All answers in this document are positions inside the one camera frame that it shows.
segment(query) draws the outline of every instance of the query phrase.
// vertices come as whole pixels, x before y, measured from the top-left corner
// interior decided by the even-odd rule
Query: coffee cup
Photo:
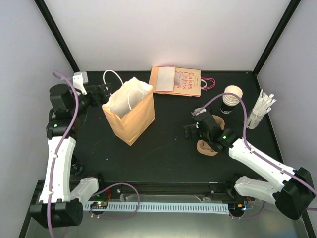
[[[224,92],[225,93],[233,93],[233,94],[237,95],[239,98],[242,98],[242,94],[243,94],[241,88],[239,88],[238,86],[235,86],[235,85],[230,85],[230,86],[226,87]],[[223,95],[220,110],[224,114],[229,114],[234,109],[234,107],[237,104],[239,104],[239,102],[240,102],[239,99],[237,99],[233,95]]]

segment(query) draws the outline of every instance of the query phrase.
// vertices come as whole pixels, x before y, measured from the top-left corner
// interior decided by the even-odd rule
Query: white straw
[[[276,99],[273,99],[273,97],[274,94],[270,94],[270,96],[268,96],[263,92],[263,89],[261,89],[257,102],[255,103],[252,113],[250,113],[247,120],[248,129],[256,128],[260,121],[262,121],[264,115],[271,111],[271,106],[276,102]]]

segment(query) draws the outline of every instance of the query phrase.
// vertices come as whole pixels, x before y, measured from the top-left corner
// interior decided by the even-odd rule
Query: paper bag
[[[102,109],[114,134],[131,146],[155,119],[153,87],[134,77]]]

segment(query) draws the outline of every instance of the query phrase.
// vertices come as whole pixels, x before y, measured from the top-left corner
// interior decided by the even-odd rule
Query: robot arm
[[[232,130],[222,130],[211,113],[203,111],[196,114],[194,120],[196,124],[184,127],[186,137],[198,137],[214,151],[228,153],[231,158],[245,164],[267,181],[242,176],[236,180],[234,185],[238,194],[275,204],[285,216],[293,220],[299,219],[315,197],[308,188],[252,153],[245,146],[244,140],[238,138]],[[311,174],[304,168],[295,170],[276,161],[254,146],[250,145],[250,147],[281,167],[283,171],[288,171],[313,187]]]
[[[31,216],[43,227],[47,225],[47,203],[52,194],[51,222],[52,227],[77,226],[83,218],[83,204],[98,190],[97,178],[84,178],[78,186],[70,192],[69,177],[73,151],[76,145],[76,137],[81,122],[79,116],[87,113],[91,106],[100,106],[107,102],[110,85],[87,86],[86,77],[75,74],[73,85],[79,90],[79,109],[74,126],[63,140],[55,160],[53,171],[53,189],[49,191],[50,173],[55,149],[72,120],[75,103],[74,97],[66,84],[58,84],[50,89],[50,101],[53,108],[49,113],[47,125],[47,138],[49,145],[49,159],[44,188],[39,198],[39,203],[30,206]]]

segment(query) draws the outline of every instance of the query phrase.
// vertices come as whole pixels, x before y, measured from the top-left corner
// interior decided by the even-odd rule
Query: black tabletop
[[[102,75],[102,72],[88,72],[89,84],[102,84]],[[150,78],[147,71],[120,72],[119,75],[123,81],[136,77],[148,82]],[[197,151],[196,142],[185,140],[183,126],[194,123],[190,112],[224,92],[228,85],[237,85],[243,90],[247,110],[259,96],[257,82],[250,72],[202,72],[202,76],[214,78],[216,86],[202,91],[200,98],[154,94],[155,120],[132,146],[114,135],[101,108],[89,109],[74,151],[83,163],[84,172],[100,172],[106,181],[125,182],[225,182],[234,173],[259,178],[257,173],[225,153],[205,156]],[[120,86],[111,72],[107,73],[106,81],[112,83],[114,90]],[[221,101],[220,98],[212,103],[213,114],[224,119],[225,128],[242,136],[241,105],[225,115],[220,111]],[[268,118],[256,129],[247,130],[247,140],[279,159]]]

